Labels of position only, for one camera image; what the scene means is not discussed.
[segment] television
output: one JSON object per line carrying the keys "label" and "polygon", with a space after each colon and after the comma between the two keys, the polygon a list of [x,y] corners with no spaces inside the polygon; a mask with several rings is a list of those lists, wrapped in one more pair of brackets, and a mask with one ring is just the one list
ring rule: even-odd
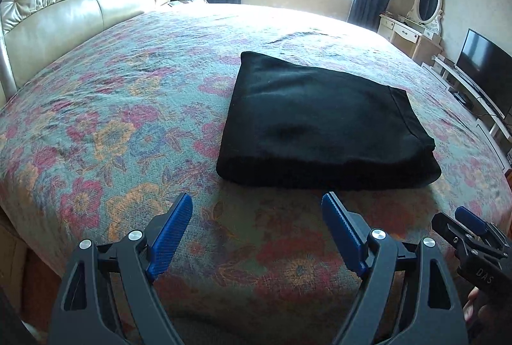
{"label": "television", "polygon": [[512,57],[469,29],[457,67],[496,114],[505,118],[512,108]]}

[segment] folded clothing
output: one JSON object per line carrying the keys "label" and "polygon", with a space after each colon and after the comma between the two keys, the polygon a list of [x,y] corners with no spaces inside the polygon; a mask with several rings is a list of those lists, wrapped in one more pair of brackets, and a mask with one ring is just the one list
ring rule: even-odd
{"label": "folded clothing", "polygon": [[243,52],[217,173],[242,185],[383,190],[441,176],[407,93]]}

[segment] cream leather headboard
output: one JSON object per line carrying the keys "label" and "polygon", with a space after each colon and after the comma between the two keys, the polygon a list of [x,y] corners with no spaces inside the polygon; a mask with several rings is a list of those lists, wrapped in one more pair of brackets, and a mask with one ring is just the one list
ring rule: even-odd
{"label": "cream leather headboard", "polygon": [[[9,99],[41,69],[98,33],[169,0],[2,0],[0,81]],[[5,103],[0,94],[0,103]]]}

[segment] brown floor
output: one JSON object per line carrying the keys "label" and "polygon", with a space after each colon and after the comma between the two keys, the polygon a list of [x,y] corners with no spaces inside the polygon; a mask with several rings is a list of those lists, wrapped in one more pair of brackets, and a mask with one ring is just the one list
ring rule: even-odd
{"label": "brown floor", "polygon": [[59,286],[60,277],[29,249],[23,276],[21,319],[39,331],[48,332]]}

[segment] tv stand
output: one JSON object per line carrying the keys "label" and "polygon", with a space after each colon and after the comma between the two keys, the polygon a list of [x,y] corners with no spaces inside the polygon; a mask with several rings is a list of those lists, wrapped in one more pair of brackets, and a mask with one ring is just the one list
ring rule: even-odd
{"label": "tv stand", "polygon": [[512,135],[501,116],[497,115],[486,99],[464,79],[457,67],[447,65],[439,57],[433,57],[432,59],[435,62],[434,67],[425,63],[422,64],[422,67],[427,69],[445,86],[446,91],[452,93],[454,98],[472,114],[474,122],[467,124],[468,128],[475,130],[485,138],[488,146],[495,152],[497,159],[503,166],[504,173],[510,172],[512,167],[505,153],[512,147]]}

